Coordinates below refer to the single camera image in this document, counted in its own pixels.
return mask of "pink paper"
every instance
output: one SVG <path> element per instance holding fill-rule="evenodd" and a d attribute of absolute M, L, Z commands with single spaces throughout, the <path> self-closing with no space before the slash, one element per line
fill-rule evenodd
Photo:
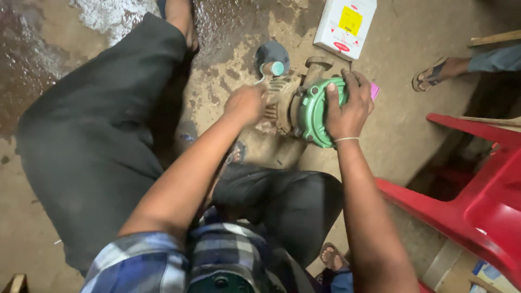
<path fill-rule="evenodd" d="M 371 82 L 371 99 L 373 100 L 373 102 L 375 101 L 376 96 L 378 95 L 379 91 L 380 91 L 380 88 L 376 84 Z"/>

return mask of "black trousers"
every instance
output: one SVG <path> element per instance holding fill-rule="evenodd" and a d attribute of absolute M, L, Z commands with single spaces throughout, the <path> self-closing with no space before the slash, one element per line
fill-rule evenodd
<path fill-rule="evenodd" d="M 164 171 L 145 122 L 186 49 L 177 28 L 147 14 L 20 119 L 23 169 L 64 243 L 67 263 L 83 275 Z M 248 211 L 252 223 L 264 224 L 305 267 L 340 214 L 342 187 L 319 172 L 230 165 L 213 199 Z"/>

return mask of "man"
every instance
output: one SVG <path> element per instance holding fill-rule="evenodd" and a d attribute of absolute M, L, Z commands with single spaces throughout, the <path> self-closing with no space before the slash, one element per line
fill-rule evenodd
<path fill-rule="evenodd" d="M 222 157 L 262 115 L 265 88 L 233 92 L 224 114 L 163 172 L 145 121 L 187 47 L 196 46 L 190 10 L 189 0 L 168 0 L 166 21 L 145 15 L 20 120 L 24 170 L 67 263 L 86 276 L 82 292 L 317 291 L 304 268 L 342 207 L 355 288 L 418 291 L 358 145 L 373 109 L 369 82 L 358 73 L 343 71 L 350 101 L 328 113 L 343 186 L 320 172 L 231 164 L 211 200 L 240 209 L 250 224 L 212 207 L 191 225 Z M 338 105 L 334 84 L 328 103 Z"/>

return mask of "yellow label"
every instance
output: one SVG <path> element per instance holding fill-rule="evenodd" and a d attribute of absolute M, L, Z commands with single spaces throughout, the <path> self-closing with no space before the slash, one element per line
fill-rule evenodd
<path fill-rule="evenodd" d="M 358 34 L 358 30 L 360 29 L 360 25 L 362 24 L 362 15 L 358 12 L 350 9 L 347 6 L 344 6 L 342 10 L 342 16 L 340 17 L 340 21 L 338 22 L 338 26 L 356 36 Z"/>

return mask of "blue jeans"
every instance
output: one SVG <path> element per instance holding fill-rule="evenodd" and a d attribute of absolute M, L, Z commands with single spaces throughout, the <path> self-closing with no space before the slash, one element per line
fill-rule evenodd
<path fill-rule="evenodd" d="M 468 71 L 521 71 L 521 44 L 472 57 Z"/>
<path fill-rule="evenodd" d="M 348 268 L 341 268 L 331 281 L 331 293 L 353 293 L 353 273 Z"/>

